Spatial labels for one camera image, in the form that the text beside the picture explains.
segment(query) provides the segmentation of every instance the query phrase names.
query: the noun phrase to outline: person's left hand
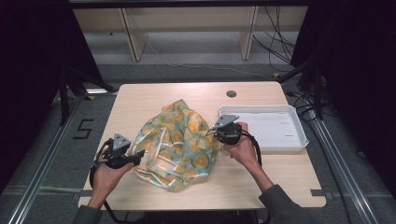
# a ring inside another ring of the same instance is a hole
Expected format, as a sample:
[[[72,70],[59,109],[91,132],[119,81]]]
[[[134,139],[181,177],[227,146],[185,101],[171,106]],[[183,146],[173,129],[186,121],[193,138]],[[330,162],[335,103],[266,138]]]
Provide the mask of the person's left hand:
[[[132,162],[125,164],[120,169],[112,169],[105,164],[99,165],[93,177],[93,193],[88,206],[100,209],[107,196],[119,184],[120,179],[133,167]]]

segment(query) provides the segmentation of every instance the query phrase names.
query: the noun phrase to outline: crumpled fabric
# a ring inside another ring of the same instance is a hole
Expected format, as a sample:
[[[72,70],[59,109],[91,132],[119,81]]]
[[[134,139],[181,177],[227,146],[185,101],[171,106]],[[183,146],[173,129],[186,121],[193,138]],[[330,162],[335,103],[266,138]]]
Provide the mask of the crumpled fabric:
[[[164,106],[162,113],[146,122],[136,137],[132,154],[146,150],[146,167],[136,174],[164,189],[184,189],[189,182],[209,173],[220,150],[209,127],[183,100]]]

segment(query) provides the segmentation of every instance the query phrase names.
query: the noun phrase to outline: gray sleeve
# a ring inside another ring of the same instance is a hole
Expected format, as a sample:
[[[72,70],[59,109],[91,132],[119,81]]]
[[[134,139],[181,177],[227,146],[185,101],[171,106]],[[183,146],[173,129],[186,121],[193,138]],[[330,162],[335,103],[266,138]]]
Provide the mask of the gray sleeve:
[[[300,205],[294,203],[279,185],[273,185],[259,199],[265,205],[276,224],[319,223]]]
[[[73,224],[96,224],[101,217],[101,210],[82,205],[73,219]]]

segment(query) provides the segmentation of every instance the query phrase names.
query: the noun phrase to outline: black curtain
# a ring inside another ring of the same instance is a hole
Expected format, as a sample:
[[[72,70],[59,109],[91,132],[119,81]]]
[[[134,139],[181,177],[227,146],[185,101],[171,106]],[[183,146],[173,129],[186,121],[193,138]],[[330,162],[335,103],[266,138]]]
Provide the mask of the black curtain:
[[[66,67],[102,81],[72,9],[34,0],[2,1],[0,192],[37,137]]]
[[[292,65],[308,60],[341,4],[309,7]],[[349,4],[344,20],[335,30],[337,39],[329,40],[330,49],[321,55],[320,66],[340,117],[396,199],[396,94],[393,91],[396,14],[393,10],[393,1],[365,0]],[[308,82],[313,82],[313,77],[310,78]]]

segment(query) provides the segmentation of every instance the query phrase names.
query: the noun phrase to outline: white plastic tray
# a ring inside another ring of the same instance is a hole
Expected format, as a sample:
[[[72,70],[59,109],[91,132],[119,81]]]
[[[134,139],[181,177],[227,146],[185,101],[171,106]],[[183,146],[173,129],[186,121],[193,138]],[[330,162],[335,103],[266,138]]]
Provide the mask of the white plastic tray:
[[[224,105],[219,110],[223,114],[238,115],[235,122],[247,123],[262,153],[298,153],[309,143],[290,105]]]

